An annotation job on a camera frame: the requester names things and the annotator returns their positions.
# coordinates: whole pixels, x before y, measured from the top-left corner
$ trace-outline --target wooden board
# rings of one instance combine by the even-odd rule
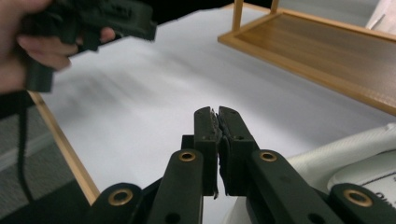
[[[69,165],[69,168],[81,187],[81,190],[84,192],[88,203],[93,204],[100,195],[99,189],[93,183],[92,178],[88,174],[81,160],[78,158],[75,150],[64,136],[64,132],[62,132],[58,122],[56,121],[55,117],[53,117],[47,105],[44,103],[41,95],[38,92],[30,91],[29,93],[35,102],[35,105],[43,120],[49,127],[49,130],[51,131],[58,148],[61,150],[64,159]]]
[[[394,36],[285,9],[238,28],[236,15],[220,43],[396,115]]]

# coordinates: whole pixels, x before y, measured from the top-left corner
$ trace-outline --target brass insert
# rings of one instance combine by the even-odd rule
[[[195,154],[189,151],[185,151],[178,154],[178,158],[181,161],[193,161],[195,160]]]
[[[369,196],[355,189],[344,190],[344,196],[350,202],[362,207],[370,207],[373,205],[373,200]]]
[[[262,152],[260,154],[260,158],[262,158],[262,160],[264,160],[264,161],[276,161],[277,160],[276,155],[272,152]]]
[[[133,197],[130,189],[116,189],[108,196],[108,203],[113,206],[121,206],[131,201]]]

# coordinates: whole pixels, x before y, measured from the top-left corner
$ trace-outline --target wooden shelf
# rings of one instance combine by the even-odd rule
[[[396,115],[396,38],[341,22],[276,8],[233,29],[219,42],[331,90]]]

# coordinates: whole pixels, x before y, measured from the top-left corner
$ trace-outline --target human hand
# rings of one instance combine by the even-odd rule
[[[77,44],[64,44],[56,36],[21,35],[21,21],[27,14],[45,9],[52,0],[0,0],[0,94],[24,89],[26,65],[18,48],[39,63],[56,71],[70,65],[68,56],[78,52]],[[115,38],[104,28],[101,41]]]

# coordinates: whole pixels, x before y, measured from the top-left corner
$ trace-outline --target floor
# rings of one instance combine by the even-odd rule
[[[28,204],[17,178],[18,116],[0,119],[0,219]],[[35,106],[28,110],[25,175],[39,199],[74,179]]]

